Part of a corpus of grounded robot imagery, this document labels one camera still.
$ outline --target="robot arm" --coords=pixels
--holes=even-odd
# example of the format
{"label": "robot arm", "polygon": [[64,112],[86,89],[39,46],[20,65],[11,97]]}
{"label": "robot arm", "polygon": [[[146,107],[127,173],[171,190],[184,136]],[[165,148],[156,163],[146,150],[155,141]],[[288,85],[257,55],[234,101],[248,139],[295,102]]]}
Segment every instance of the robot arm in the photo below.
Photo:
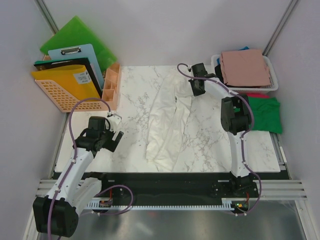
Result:
{"label": "robot arm", "polygon": [[[193,65],[189,71],[192,71],[194,77],[208,79],[216,77],[214,74],[207,73],[203,63]],[[218,84],[220,82],[218,78],[215,80],[217,83],[204,79],[190,79],[189,82],[194,96],[208,92],[215,98],[221,99],[221,125],[230,140],[231,173],[235,179],[244,179],[250,173],[244,163],[244,159],[248,159],[247,135],[244,133],[250,128],[251,115],[244,102],[236,97],[237,92]],[[248,102],[246,95],[241,95],[241,97]]]}
{"label": "robot arm", "polygon": [[[243,133],[249,129],[249,124],[251,123],[249,113],[246,112],[246,108],[242,101],[239,98],[231,95],[231,93],[236,95],[236,92],[230,89],[229,92],[227,92],[222,86],[212,81],[205,81],[204,89],[215,98],[221,99],[221,125],[227,132],[230,141],[231,173],[235,177],[248,176],[250,172],[243,163],[241,137]],[[235,115],[234,109],[239,110],[238,116]],[[239,119],[244,119],[243,123],[240,123],[243,124],[243,128],[237,126],[236,129],[233,129],[234,125],[238,124],[237,122]],[[248,159],[247,135],[245,134],[243,138],[244,159]]]}
{"label": "robot arm", "polygon": [[75,140],[77,157],[74,160],[74,150],[55,185],[44,197],[37,197],[33,202],[33,212],[36,229],[40,233],[47,233],[49,208],[58,185],[63,182],[54,201],[51,217],[51,232],[54,235],[71,237],[78,225],[81,212],[90,200],[101,191],[100,180],[86,178],[79,187],[79,182],[93,161],[97,152],[102,148],[114,152],[120,142],[123,132],[116,129],[121,117],[113,114],[105,117],[92,116],[88,128],[82,131]]}

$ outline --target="clipboard clip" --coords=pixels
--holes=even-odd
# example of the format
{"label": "clipboard clip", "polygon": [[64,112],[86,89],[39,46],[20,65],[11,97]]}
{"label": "clipboard clip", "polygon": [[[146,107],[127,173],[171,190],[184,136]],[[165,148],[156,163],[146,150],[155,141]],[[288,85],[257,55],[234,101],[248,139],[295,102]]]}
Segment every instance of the clipboard clip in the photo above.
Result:
{"label": "clipboard clip", "polygon": [[79,46],[68,47],[68,48],[61,49],[60,52],[61,52],[61,55],[81,53],[81,47]]}

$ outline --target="green cloth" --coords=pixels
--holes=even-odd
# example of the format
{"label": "green cloth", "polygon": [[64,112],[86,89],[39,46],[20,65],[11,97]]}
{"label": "green cloth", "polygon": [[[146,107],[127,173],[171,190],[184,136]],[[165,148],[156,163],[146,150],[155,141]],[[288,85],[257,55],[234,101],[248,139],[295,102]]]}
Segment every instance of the green cloth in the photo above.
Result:
{"label": "green cloth", "polygon": [[280,102],[278,102],[275,97],[248,98],[254,116],[254,127],[252,130],[269,131],[276,134],[282,134],[283,129],[280,121]]}

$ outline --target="orange plastic basket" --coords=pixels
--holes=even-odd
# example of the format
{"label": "orange plastic basket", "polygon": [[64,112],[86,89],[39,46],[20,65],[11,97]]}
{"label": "orange plastic basket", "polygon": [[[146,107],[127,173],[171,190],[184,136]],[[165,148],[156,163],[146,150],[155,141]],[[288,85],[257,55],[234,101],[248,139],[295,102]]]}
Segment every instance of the orange plastic basket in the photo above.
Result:
{"label": "orange plastic basket", "polygon": [[[63,113],[69,113],[73,106],[79,102],[77,98],[62,88],[55,81],[35,80],[35,82]],[[121,66],[116,62],[106,70],[102,91],[102,100],[105,100],[113,111],[116,110],[118,106],[120,82]],[[108,107],[101,101],[83,102],[75,109],[76,112],[107,110]]]}

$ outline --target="folded pink cloth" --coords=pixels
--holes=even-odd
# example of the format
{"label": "folded pink cloth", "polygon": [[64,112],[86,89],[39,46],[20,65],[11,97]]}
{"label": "folded pink cloth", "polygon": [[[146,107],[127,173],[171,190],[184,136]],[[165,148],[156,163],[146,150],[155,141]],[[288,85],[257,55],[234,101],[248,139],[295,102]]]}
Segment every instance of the folded pink cloth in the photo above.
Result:
{"label": "folded pink cloth", "polygon": [[225,84],[235,87],[269,86],[269,68],[260,49],[224,51],[220,57]]}

